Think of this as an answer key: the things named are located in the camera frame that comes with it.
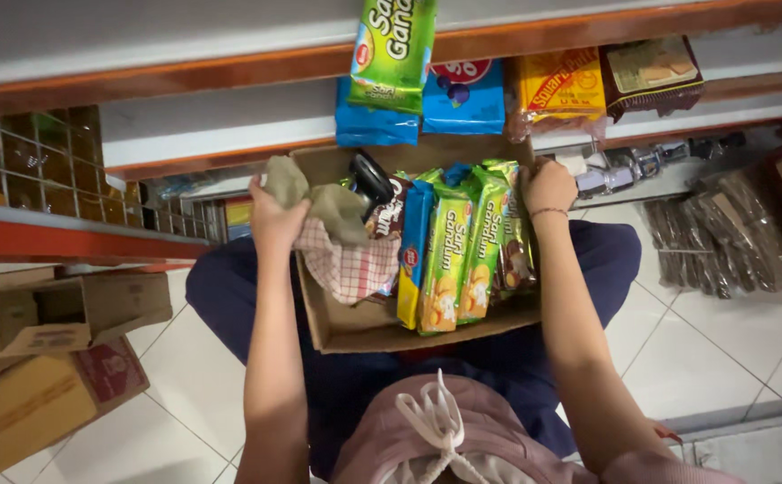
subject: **person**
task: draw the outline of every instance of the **person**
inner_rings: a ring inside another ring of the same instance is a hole
[[[677,461],[613,367],[603,328],[639,270],[633,227],[569,220],[574,178],[538,164],[520,183],[541,324],[415,363],[313,349],[291,255],[310,202],[283,210],[254,178],[253,239],[205,254],[187,280],[188,302],[246,364],[236,483],[304,482],[308,467],[333,484],[735,481]],[[584,467],[561,462],[576,449]]]

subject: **hand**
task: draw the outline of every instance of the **hand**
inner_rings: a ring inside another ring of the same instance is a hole
[[[256,245],[256,256],[263,259],[289,260],[292,244],[301,233],[301,226],[310,210],[310,200],[305,199],[289,210],[284,210],[271,194],[259,185],[259,176],[251,180],[253,215],[251,232]]]
[[[579,194],[576,179],[556,161],[538,157],[535,163],[534,173],[527,166],[519,167],[520,190],[528,213],[534,214],[543,208],[569,210]]]

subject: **navy blue pants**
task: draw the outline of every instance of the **navy blue pants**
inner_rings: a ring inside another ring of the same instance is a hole
[[[570,221],[570,236],[597,314],[605,327],[626,299],[639,271],[641,245],[630,225]],[[309,409],[308,439],[314,475],[328,480],[341,445],[376,393],[407,376],[467,376],[501,393],[528,434],[559,457],[576,450],[570,429],[555,413],[555,382],[539,324],[458,344],[452,353],[417,364],[393,353],[321,355],[312,347],[307,314],[292,262],[295,317]],[[238,238],[197,260],[187,282],[188,303],[243,363],[256,312],[256,250]]]

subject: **green snack package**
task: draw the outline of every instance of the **green snack package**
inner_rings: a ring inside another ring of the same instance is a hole
[[[456,311],[465,274],[471,198],[461,188],[433,183],[436,207],[429,217],[429,247],[421,286],[420,333],[456,329]]]
[[[429,170],[426,170],[424,173],[421,173],[417,177],[415,177],[416,180],[420,180],[422,182],[428,182],[428,183],[437,183],[441,182],[441,177],[444,176],[444,170],[441,168],[430,168]]]
[[[436,0],[367,0],[346,101],[420,115],[435,34]]]
[[[464,282],[457,311],[457,324],[471,323],[486,315],[493,275],[504,240],[504,220],[512,192],[507,180],[479,166],[461,183],[474,202],[468,253],[463,266]]]
[[[504,241],[498,254],[495,282],[500,290],[531,288],[536,285],[537,277],[525,205],[516,183],[519,164],[509,160],[484,160],[484,168],[500,173],[513,192],[504,219]]]

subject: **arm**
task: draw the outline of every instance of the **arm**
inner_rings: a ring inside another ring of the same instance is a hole
[[[256,315],[245,375],[245,450],[237,484],[307,482],[307,393],[301,367],[289,251],[310,203],[289,211],[251,185]]]
[[[576,199],[567,169],[548,161],[535,176],[523,167],[525,204],[540,245],[543,337],[579,454],[600,474],[615,457],[652,450],[674,457],[614,369],[606,335],[579,268],[566,214]]]

